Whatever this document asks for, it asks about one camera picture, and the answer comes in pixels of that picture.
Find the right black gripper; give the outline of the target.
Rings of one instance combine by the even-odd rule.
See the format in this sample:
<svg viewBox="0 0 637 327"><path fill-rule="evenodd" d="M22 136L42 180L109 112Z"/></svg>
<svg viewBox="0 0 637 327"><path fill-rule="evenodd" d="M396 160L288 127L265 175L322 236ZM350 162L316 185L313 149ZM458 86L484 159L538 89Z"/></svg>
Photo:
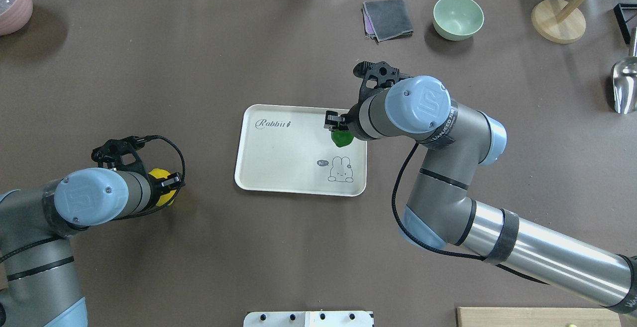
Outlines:
<svg viewBox="0 0 637 327"><path fill-rule="evenodd" d="M324 127L330 132L348 131L354 138L361 141L368 141L369 135L366 134L360 125L360 104L355 104L347 113L339 114L336 111L327 110L325 113Z"/></svg>

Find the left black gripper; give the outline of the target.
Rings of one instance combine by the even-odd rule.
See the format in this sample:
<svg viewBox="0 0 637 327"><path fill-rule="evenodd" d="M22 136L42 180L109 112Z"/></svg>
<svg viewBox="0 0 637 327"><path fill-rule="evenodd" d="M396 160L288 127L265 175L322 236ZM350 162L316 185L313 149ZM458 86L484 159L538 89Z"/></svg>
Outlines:
<svg viewBox="0 0 637 327"><path fill-rule="evenodd" d="M169 201L169 191L175 191L183 186L182 173L148 174L151 196L148 208L164 206Z"/></svg>

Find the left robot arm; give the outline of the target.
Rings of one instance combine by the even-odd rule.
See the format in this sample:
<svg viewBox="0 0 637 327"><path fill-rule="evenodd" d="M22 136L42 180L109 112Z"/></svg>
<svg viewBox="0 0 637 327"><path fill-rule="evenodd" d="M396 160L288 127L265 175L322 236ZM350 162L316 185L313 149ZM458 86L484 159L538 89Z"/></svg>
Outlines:
<svg viewBox="0 0 637 327"><path fill-rule="evenodd" d="M3 327L86 327L88 313L71 236L93 225L148 215L184 177L88 168L1 196Z"/></svg>

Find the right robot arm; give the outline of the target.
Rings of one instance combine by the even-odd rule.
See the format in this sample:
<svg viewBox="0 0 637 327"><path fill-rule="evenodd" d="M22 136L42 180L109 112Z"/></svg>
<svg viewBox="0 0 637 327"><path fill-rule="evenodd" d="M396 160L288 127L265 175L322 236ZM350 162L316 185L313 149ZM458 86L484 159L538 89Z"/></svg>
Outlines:
<svg viewBox="0 0 637 327"><path fill-rule="evenodd" d="M328 110L325 128L363 141L405 136L427 152L405 206L395 215L409 241L431 252L482 261L569 291L636 319L636 258L612 254L507 209L468 196L480 166L507 145L503 125L451 98L440 80L405 77L375 89L347 113Z"/></svg>

